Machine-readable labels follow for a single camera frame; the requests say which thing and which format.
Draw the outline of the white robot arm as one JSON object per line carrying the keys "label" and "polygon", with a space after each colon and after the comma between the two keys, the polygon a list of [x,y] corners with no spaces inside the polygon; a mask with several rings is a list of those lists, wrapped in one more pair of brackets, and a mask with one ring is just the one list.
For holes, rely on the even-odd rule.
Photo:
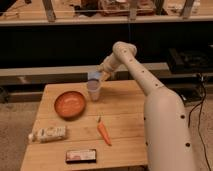
{"label": "white robot arm", "polygon": [[106,80],[124,65],[146,95],[144,129],[149,171],[197,171],[183,100],[138,62],[136,53],[135,45],[118,41],[98,71]]}

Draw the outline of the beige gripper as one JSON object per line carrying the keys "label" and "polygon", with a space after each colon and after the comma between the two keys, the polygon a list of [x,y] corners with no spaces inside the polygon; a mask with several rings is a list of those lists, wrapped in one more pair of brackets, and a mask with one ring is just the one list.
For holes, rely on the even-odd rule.
{"label": "beige gripper", "polygon": [[110,77],[110,74],[113,73],[117,68],[118,60],[116,57],[113,54],[107,56],[98,66],[98,70],[101,72],[99,80],[101,82],[106,81]]}

